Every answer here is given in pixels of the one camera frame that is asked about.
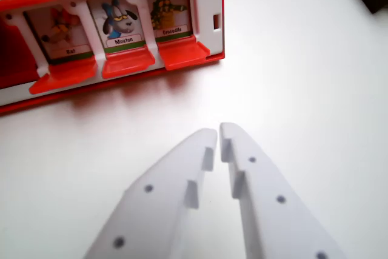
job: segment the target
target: picture card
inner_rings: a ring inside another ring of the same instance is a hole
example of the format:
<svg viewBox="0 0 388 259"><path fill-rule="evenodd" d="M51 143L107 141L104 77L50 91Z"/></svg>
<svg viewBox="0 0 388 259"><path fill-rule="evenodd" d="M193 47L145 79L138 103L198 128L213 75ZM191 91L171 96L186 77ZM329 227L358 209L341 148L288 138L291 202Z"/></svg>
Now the picture card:
<svg viewBox="0 0 388 259"><path fill-rule="evenodd" d="M88 0L88 5L106 53L146 44L135 5L125 0Z"/></svg>
<svg viewBox="0 0 388 259"><path fill-rule="evenodd" d="M193 34L189 0L148 0L156 42Z"/></svg>
<svg viewBox="0 0 388 259"><path fill-rule="evenodd" d="M93 56L79 17L60 5L30 10L25 16L49 63Z"/></svg>

